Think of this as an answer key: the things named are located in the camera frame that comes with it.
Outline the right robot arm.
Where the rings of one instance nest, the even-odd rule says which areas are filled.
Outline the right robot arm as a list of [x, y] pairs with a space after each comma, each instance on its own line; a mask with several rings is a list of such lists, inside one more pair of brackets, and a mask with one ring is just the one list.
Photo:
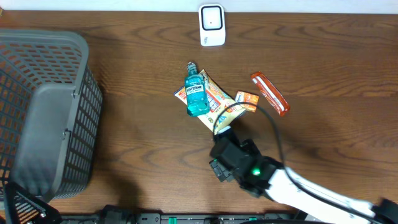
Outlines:
[[254, 197], [266, 197], [301, 210], [325, 223], [397, 223], [397, 204], [382, 199], [374, 205], [340, 195], [304, 179], [283, 163], [261, 155], [252, 141], [223, 136], [210, 151], [220, 181], [236, 180]]

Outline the blue mouthwash bottle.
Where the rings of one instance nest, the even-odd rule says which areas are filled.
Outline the blue mouthwash bottle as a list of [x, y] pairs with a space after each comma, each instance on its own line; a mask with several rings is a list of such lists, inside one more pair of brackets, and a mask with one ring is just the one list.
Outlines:
[[185, 78], [185, 93], [187, 96], [187, 114], [193, 117], [207, 114], [210, 111], [206, 94], [205, 77], [198, 73], [193, 62], [187, 63]]

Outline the cream snack bag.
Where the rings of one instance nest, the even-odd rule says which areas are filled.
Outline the cream snack bag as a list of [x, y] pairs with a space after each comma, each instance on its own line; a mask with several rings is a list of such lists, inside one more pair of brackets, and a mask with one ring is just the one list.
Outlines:
[[[207, 114], [197, 116], [197, 118], [210, 131], [215, 132], [228, 126], [232, 121], [246, 112], [246, 109], [241, 105], [237, 105], [236, 101], [225, 93], [204, 70], [198, 71], [198, 73], [205, 77], [206, 94], [210, 111]], [[174, 95], [187, 105], [185, 84]]]

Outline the red snack bar wrapper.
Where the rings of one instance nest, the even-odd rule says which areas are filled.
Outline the red snack bar wrapper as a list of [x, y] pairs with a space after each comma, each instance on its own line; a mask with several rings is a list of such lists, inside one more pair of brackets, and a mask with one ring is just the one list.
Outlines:
[[251, 80], [276, 112], [278, 112], [279, 116], [284, 116], [290, 110], [290, 105], [282, 93], [262, 72], [253, 73]]

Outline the small orange packet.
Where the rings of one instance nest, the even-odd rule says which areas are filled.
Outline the small orange packet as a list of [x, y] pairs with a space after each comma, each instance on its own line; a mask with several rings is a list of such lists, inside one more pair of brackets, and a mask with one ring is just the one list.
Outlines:
[[238, 91], [235, 96], [235, 101], [237, 103], [245, 102], [245, 104], [242, 106], [246, 108], [249, 112], [255, 113], [259, 101], [259, 96], [244, 91]]

